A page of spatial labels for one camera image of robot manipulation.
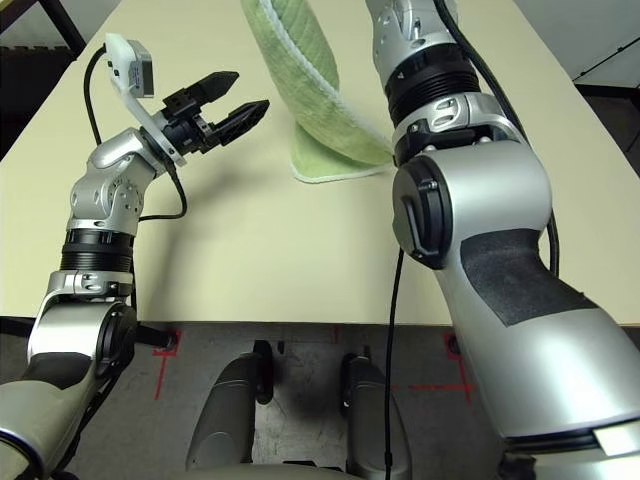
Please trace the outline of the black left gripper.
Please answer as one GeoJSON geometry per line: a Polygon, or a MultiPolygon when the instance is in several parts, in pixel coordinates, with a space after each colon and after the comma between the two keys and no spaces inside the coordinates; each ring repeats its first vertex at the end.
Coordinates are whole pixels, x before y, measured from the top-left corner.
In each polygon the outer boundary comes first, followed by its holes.
{"type": "Polygon", "coordinates": [[[201,107],[225,96],[238,78],[238,72],[213,72],[163,99],[161,115],[166,124],[161,131],[178,153],[206,153],[219,144],[228,145],[262,120],[268,100],[241,105],[215,128],[201,117],[201,107]]]}

